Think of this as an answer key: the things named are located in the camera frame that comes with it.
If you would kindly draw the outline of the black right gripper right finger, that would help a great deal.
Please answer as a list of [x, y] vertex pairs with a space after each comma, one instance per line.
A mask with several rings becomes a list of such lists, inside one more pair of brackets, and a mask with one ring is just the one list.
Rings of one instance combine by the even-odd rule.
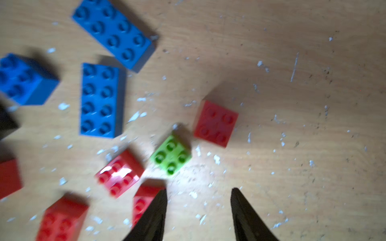
[[278, 241], [238, 188], [232, 189], [230, 202], [237, 241]]

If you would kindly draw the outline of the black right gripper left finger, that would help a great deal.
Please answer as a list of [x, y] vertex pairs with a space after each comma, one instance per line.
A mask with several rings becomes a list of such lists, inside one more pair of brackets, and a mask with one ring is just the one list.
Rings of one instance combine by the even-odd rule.
[[167, 192], [161, 190], [124, 240], [163, 241], [166, 209]]

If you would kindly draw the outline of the red long brick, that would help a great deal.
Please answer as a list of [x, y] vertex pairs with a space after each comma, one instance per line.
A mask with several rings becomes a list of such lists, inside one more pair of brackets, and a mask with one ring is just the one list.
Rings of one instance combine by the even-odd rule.
[[88, 204], [79, 199], [63, 196], [46, 209], [36, 240], [77, 241], [88, 208]]
[[159, 191], [166, 190], [164, 186], [141, 185], [133, 198], [133, 227], [141, 219]]

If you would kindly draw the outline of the green square brick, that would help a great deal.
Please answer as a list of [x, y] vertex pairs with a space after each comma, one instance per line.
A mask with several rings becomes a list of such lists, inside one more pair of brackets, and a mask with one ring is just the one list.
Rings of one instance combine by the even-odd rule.
[[150, 160], [168, 176], [175, 175], [192, 158], [191, 150], [181, 139], [171, 133], [154, 151]]

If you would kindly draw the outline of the small red base brick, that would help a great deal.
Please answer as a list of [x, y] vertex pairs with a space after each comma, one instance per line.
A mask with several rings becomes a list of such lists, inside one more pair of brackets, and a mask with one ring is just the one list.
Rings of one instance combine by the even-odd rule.
[[226, 148], [238, 116], [237, 112], [209, 100], [202, 100], [194, 121], [193, 135]]

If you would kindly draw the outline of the small red square brick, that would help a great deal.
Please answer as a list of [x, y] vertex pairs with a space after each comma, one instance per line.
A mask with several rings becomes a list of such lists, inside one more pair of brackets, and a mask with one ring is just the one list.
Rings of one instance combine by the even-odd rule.
[[125, 150], [101, 169], [95, 178], [110, 196], [117, 199], [140, 180], [144, 170], [135, 156]]

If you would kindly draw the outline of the blue long brick near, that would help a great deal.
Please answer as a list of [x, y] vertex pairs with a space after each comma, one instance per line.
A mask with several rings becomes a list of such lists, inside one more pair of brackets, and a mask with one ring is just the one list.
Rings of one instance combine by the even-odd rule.
[[125, 90], [121, 69], [83, 63], [79, 133], [111, 139], [121, 135]]

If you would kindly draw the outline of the blue long brick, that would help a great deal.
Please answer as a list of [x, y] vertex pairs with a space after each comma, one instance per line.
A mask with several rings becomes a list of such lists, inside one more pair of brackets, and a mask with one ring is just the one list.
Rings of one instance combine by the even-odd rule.
[[140, 72], [155, 51], [152, 41], [110, 1], [82, 1], [72, 18], [135, 73]]
[[111, 139], [121, 135], [125, 90], [121, 69], [83, 63], [79, 133]]

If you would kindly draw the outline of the red tall square brick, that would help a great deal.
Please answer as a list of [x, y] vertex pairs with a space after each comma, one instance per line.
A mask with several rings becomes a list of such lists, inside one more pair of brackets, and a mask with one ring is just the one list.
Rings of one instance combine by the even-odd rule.
[[1, 199], [23, 188], [23, 181], [17, 159], [1, 163]]

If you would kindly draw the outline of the black square brick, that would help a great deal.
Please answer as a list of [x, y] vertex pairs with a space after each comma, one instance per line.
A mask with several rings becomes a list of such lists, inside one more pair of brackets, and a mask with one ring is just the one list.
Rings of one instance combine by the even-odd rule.
[[19, 124], [1, 104], [1, 140], [19, 128]]

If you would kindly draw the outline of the small blue square brick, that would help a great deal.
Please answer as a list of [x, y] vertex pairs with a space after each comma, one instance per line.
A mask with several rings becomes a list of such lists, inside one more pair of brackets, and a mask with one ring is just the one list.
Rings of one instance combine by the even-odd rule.
[[1, 58], [1, 92], [19, 105], [43, 105], [58, 84], [34, 59], [13, 53]]

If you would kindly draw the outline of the blue long brick far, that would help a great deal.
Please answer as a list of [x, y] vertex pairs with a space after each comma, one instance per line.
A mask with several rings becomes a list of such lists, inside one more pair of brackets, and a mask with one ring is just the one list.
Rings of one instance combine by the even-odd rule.
[[82, 1], [72, 18], [135, 73], [140, 72], [155, 51], [152, 41], [110, 1]]

